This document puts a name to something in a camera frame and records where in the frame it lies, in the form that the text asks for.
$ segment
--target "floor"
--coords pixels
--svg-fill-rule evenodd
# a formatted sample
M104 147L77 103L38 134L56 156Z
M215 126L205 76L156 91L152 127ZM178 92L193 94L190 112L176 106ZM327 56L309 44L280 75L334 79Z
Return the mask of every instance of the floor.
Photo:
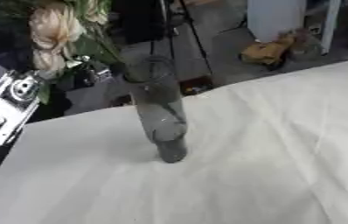
M282 69L274 72L269 72L263 66L244 64L238 60L238 53L254 40L248 29L220 32L236 26L245 9L245 4L234 0L217 0L213 3L190 7L198 35L211 61L212 79L217 87L348 60L346 33L343 32L343 35L337 32L331 52L314 60L289 60ZM183 24L178 27L178 31L179 36L175 37L175 49L179 79L186 80L209 74L205 62L199 54L190 27ZM131 65L148 55L149 47L149 43L131 45L123 49L122 56ZM157 53L168 56L168 49L167 40L157 43ZM75 105L67 114L73 115L95 109L104 109L108 106L109 99L124 92L126 90L121 85L120 80L115 81L115 84L103 83L97 87L74 91L68 96Z

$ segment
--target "tripod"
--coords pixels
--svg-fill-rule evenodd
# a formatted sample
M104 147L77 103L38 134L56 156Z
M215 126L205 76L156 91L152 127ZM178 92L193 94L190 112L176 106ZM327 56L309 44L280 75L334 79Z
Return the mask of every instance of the tripod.
M158 1L160 3L161 10L163 13L166 35L167 35L167 38L169 39L171 58L173 59L173 61L175 61L176 57L175 57L175 49L174 49L174 41L173 41L173 36L175 35L175 33L174 33L174 27L172 24L173 13L170 10L170 3L168 3L168 0L158 0ZM207 57L205 48L203 47L203 44L201 43L201 40L200 40L200 37L199 37L198 32L196 30L196 27L194 26L194 20L191 17L191 13L189 12L184 0L179 0L179 3L181 5L181 8L184 11L184 13L183 13L184 21L191 27L191 32L192 32L194 39L196 40L199 52L200 52L201 56L203 57L203 60L205 62L206 67L208 68L210 75L213 76L213 70L211 67L211 63ZM150 55L154 54L154 52L155 52L155 40L151 40L150 41Z

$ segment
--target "white tablecloth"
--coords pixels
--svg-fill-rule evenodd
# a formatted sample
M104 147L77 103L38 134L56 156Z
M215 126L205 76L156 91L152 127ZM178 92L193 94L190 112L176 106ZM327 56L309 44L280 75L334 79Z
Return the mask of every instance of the white tablecloth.
M28 126L0 169L0 224L348 224L348 62L184 104L179 164L133 107Z

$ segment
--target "clear glass vase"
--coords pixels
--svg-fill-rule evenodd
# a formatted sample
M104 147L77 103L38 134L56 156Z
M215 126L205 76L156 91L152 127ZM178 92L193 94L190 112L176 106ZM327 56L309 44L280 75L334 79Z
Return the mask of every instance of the clear glass vase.
M162 160L176 163L184 159L187 122L171 61L162 56L143 59L131 67L125 81L145 134L157 146Z

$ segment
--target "rose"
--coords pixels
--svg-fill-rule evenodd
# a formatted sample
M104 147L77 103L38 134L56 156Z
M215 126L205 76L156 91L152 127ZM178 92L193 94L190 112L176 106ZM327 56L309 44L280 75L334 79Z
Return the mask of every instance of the rose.
M85 18L90 22L104 25L108 22L108 12L102 5L99 5L99 0L87 0Z
M67 44L85 32L75 17L73 8L64 3L50 3L34 11L30 20L31 38L38 49L33 62L37 69L55 74L65 67L61 53L70 57Z
M85 32L74 15L73 8L64 3L50 3L37 9L30 20L31 37L39 49L59 53L67 42L76 41Z
M60 54L43 50L34 50L33 62L37 69L51 72L51 74L61 71L66 66L64 57ZM48 76L42 78L51 79L52 77Z

